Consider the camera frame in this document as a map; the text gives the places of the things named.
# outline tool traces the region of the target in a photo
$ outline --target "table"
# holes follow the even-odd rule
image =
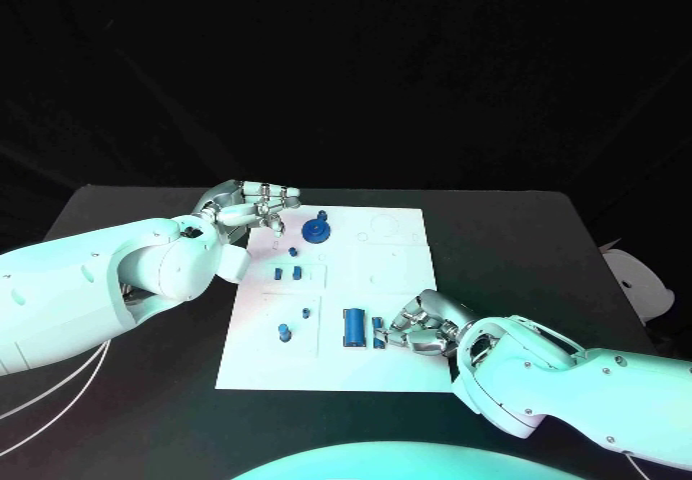
[[[185,214],[204,191],[87,186],[47,239]],[[440,291],[480,314],[532,318],[587,348],[655,353],[563,194],[310,189],[303,202],[421,208]],[[547,418],[522,440],[452,394],[215,390],[235,290],[215,279],[195,301],[116,338],[90,390],[44,434],[0,458],[0,478],[230,479],[293,453],[377,440],[466,445],[587,478],[639,478],[625,456],[560,420]],[[0,377],[0,412],[51,387],[87,356]],[[0,449],[52,418],[87,375],[3,421]],[[652,478],[692,478],[642,463]]]

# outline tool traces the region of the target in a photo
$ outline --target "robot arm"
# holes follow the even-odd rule
[[[417,298],[378,337],[417,353],[456,353],[453,392],[498,428],[527,438],[553,415],[609,450],[692,470],[691,362],[587,350],[519,316],[478,319],[431,290]],[[418,320],[403,322],[407,313]]]
[[[54,363],[194,300],[214,276],[243,280],[250,254],[231,243],[248,227],[282,236],[277,215],[300,191],[230,181],[192,215],[155,218],[0,256],[0,375]]]

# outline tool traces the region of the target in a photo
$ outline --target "white paper sheet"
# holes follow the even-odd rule
[[[332,235],[315,245],[302,227],[320,210]],[[282,217],[283,238],[270,229],[250,234],[253,263],[238,287],[217,388],[452,392],[446,358],[372,348],[372,317],[388,325],[411,298],[437,288],[421,211],[305,205]],[[302,280],[293,279],[295,266]],[[364,348],[344,347],[348,308],[365,310]],[[287,343],[279,339],[282,323],[293,332]]]

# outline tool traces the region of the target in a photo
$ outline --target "robotic hand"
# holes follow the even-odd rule
[[[691,362],[584,349],[524,317],[480,318],[434,290],[375,336],[456,354],[453,392],[505,432],[527,438],[553,415],[609,450],[692,470]]]
[[[83,353],[195,299],[214,276],[243,280],[250,254],[233,243],[300,207],[300,191],[228,181],[192,215],[153,218],[0,256],[0,375]]]

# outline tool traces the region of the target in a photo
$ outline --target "white cable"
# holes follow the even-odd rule
[[[47,390],[34,400],[29,400],[23,405],[21,405],[18,408],[11,410],[9,412],[3,413],[0,415],[0,420],[3,418],[8,418],[11,415],[15,415],[21,410],[23,410],[29,405],[34,405],[42,398],[48,397],[75,377],[80,375],[80,372],[90,366],[91,362],[97,358],[98,354],[103,352],[106,348],[106,342],[101,344],[98,347],[98,350],[96,351],[94,355],[91,358],[84,362],[83,366],[72,372],[72,374],[65,378],[65,380],[49,390]]]
[[[639,474],[642,475],[642,477],[645,478],[645,480],[652,480],[652,479],[646,476],[646,473],[645,473],[645,472],[642,471],[642,469],[639,468],[639,465],[635,463],[635,459],[632,458],[632,455],[626,453],[625,456],[628,457],[628,460],[630,461],[632,466],[638,469],[638,472],[639,472]]]
[[[90,379],[87,380],[87,384],[84,385],[83,389],[80,390],[80,393],[77,394],[75,398],[70,402],[68,406],[64,408],[62,412],[54,417],[54,419],[29,435],[15,446],[12,446],[8,450],[0,452],[0,457],[11,453],[16,448],[19,448],[36,435],[44,432],[44,430],[58,421],[58,419],[65,415],[65,412],[71,409],[72,405],[77,403],[80,400],[80,397],[83,396],[83,393],[87,391],[87,388],[91,385],[91,381],[94,380],[94,377],[97,376],[98,370],[101,369],[101,364],[104,363],[104,358],[106,354],[109,353],[109,346],[111,345],[111,341],[109,340],[106,343],[106,348],[104,348],[104,354],[101,355],[101,359],[98,360],[97,368],[94,369],[94,372],[91,374]]]

